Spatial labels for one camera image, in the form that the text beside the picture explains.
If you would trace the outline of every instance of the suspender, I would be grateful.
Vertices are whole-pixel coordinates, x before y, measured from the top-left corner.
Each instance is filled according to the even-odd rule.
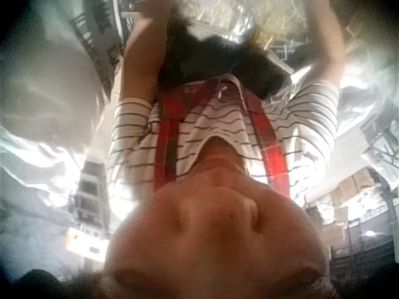
[[[269,185],[283,195],[289,196],[286,161],[277,142],[273,127],[263,112],[260,99],[241,86],[236,78],[229,81],[242,92],[243,104],[248,111],[254,128]],[[189,94],[184,93],[187,87],[177,87],[161,96],[161,122],[155,153],[155,191],[176,179],[180,122],[186,118],[189,110],[197,106],[200,101],[209,101],[211,99],[219,82],[220,79],[211,79],[205,83],[190,85]]]

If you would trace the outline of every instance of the neck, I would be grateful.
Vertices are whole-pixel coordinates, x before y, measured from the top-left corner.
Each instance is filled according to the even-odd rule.
[[[191,169],[195,169],[197,166],[211,160],[223,160],[234,168],[246,173],[243,159],[237,154],[234,147],[222,138],[210,138],[201,148],[201,151]]]

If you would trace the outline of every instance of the striped shirt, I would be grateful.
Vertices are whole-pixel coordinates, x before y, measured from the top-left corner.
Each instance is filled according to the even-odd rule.
[[[304,195],[324,176],[337,134],[338,90],[329,82],[305,85],[288,103],[262,104],[286,158],[291,198]],[[123,219],[153,193],[158,104],[124,98],[115,111],[107,173],[110,207]],[[222,83],[212,99],[192,108],[179,129],[176,177],[190,171],[211,137],[228,142],[242,157],[248,174],[267,184],[261,153],[241,97]]]

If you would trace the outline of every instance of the eye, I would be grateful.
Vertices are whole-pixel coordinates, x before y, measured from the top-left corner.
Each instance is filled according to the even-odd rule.
[[[272,294],[283,298],[302,298],[300,294],[307,294],[312,286],[322,280],[322,277],[323,275],[314,268],[304,267],[297,269],[282,277],[273,286]]]
[[[120,270],[112,274],[122,293],[134,299],[173,298],[167,288],[146,273]]]

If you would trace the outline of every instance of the nose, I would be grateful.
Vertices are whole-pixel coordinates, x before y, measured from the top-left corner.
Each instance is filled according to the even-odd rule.
[[[186,234],[207,240],[236,240],[256,227],[256,203],[226,187],[214,187],[186,198],[180,222]]]

